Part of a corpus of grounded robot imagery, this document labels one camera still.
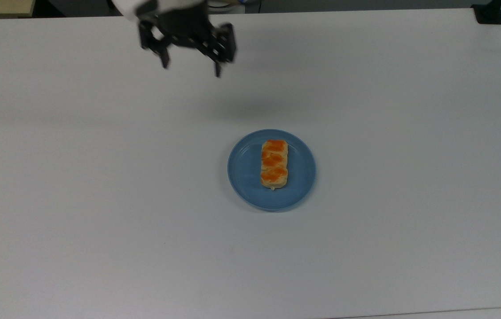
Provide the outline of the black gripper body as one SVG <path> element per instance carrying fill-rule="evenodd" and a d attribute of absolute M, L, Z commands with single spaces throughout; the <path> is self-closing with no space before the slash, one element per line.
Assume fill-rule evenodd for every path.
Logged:
<path fill-rule="evenodd" d="M 160 11 L 160 4 L 138 6 L 140 45 L 158 56 L 159 45 L 196 49 L 212 61 L 235 61 L 238 47 L 234 26 L 214 26 L 207 4 L 188 4 L 185 8 Z"/>

